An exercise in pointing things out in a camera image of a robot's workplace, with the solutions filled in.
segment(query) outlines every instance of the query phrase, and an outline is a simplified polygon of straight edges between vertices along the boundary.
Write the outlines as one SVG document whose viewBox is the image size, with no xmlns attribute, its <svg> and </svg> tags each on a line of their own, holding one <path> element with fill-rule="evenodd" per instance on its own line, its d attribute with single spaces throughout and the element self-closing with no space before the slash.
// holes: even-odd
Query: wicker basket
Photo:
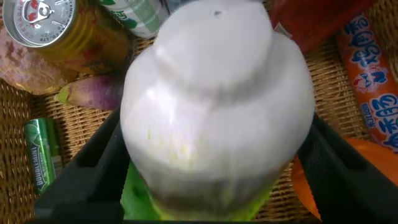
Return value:
<svg viewBox="0 0 398 224">
<path fill-rule="evenodd" d="M 274 0 L 267 1 L 265 5 L 268 10 L 272 10 Z M 378 0 L 368 13 L 397 77 L 398 0 Z M 153 40 L 140 40 L 137 52 L 142 52 L 152 42 Z M 334 40 L 326 41 L 306 55 L 306 58 L 315 86 L 318 114 L 342 136 L 368 139 Z M 63 163 L 67 164 L 109 112 L 65 106 L 53 101 L 53 96 L 32 96 L 16 90 L 2 80 L 0 86 L 0 221 L 23 223 L 34 218 L 32 206 L 36 199 L 24 144 L 23 124 L 32 118 L 55 118 L 61 138 Z M 259 212 L 257 219 L 315 219 L 295 195 L 290 181 L 290 169 L 284 172 L 274 187 L 271 201 Z"/>
</svg>

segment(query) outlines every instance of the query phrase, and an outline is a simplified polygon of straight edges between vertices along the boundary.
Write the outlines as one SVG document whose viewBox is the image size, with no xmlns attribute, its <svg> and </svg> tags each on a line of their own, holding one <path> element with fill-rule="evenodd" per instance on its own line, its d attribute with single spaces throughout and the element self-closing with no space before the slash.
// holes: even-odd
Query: sausage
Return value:
<svg viewBox="0 0 398 224">
<path fill-rule="evenodd" d="M 336 40 L 370 136 L 398 153 L 398 86 L 369 16 L 355 17 Z"/>
</svg>

